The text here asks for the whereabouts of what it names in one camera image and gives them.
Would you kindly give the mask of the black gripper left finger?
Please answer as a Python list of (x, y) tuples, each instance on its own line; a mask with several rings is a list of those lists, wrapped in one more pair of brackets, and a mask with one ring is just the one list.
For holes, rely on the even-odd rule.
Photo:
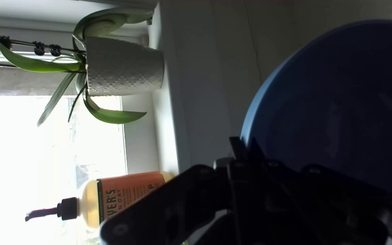
[(227, 207), (227, 176), (196, 165), (101, 225), (101, 245), (181, 245)]

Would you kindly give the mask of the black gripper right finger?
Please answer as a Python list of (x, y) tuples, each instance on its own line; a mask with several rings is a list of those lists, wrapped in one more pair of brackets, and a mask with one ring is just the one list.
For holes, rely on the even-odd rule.
[(310, 245), (392, 245), (392, 194), (320, 165), (291, 170), (256, 140), (249, 150), (272, 192), (305, 225)]

